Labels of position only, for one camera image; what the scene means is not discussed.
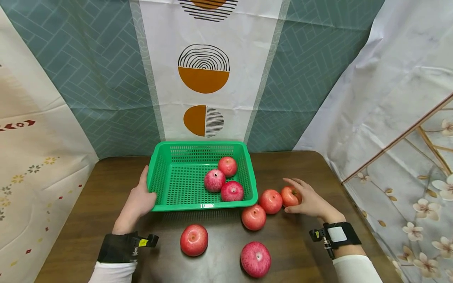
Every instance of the yellow label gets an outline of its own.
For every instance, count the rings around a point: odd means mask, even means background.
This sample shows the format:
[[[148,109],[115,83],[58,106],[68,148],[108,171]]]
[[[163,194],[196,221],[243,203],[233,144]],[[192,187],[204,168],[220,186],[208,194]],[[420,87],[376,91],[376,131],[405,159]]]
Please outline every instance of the yellow label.
[[[141,239],[139,242],[139,247],[144,247],[144,246],[146,246],[147,243],[148,243],[148,240]]]

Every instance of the hand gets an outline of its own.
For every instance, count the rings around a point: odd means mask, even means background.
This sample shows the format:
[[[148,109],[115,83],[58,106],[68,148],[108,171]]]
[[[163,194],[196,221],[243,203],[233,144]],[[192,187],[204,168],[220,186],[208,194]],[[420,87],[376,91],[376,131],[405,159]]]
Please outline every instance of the hand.
[[[287,213],[302,213],[309,216],[319,217],[327,223],[345,222],[346,219],[335,207],[317,194],[306,182],[299,179],[283,180],[294,186],[302,195],[302,203],[297,206],[285,208]]]
[[[148,192],[146,178],[148,166],[146,165],[140,175],[139,184],[130,191],[126,204],[115,222],[112,234],[124,235],[132,233],[140,217],[153,209],[157,194]]]

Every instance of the red pattern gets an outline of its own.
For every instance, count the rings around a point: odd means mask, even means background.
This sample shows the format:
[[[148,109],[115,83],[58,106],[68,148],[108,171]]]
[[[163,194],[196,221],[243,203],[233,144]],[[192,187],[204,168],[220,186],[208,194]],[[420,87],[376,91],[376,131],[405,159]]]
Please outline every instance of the red pattern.
[[[33,121],[33,120],[25,120],[25,121],[20,121],[20,122],[17,122],[17,123],[10,123],[10,124],[6,124],[5,126],[3,126],[3,128],[0,126],[0,132],[4,132],[6,130],[15,130],[17,128],[22,128],[24,127],[24,123],[27,123],[27,127],[28,126],[32,126],[36,123],[36,121]]]

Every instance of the black wrist strap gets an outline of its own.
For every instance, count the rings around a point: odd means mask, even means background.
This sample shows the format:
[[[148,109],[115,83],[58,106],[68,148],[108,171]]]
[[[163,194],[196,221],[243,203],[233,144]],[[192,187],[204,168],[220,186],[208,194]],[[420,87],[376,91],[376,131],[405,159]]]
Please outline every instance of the black wrist strap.
[[[361,245],[359,237],[352,225],[348,222],[339,222],[334,224],[324,223],[324,228],[327,229],[329,241],[333,249],[338,249],[345,245]]]
[[[311,230],[309,233],[313,242],[324,242],[324,248],[331,259],[335,259],[332,249],[338,249],[344,245],[362,244],[354,228],[348,222],[324,223],[323,228]]]
[[[139,247],[155,247],[159,237],[150,234],[148,238],[138,236],[138,232],[113,235],[107,234],[102,242],[97,261],[109,264],[136,262]]]

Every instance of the white curtain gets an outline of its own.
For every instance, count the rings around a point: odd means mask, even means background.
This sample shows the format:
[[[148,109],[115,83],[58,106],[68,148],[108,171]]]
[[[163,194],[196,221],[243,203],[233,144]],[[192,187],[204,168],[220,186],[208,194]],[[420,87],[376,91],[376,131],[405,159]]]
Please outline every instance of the white curtain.
[[[386,1],[294,150],[321,153],[405,282],[453,282],[453,2]]]
[[[0,282],[33,282],[98,161],[0,9]]]

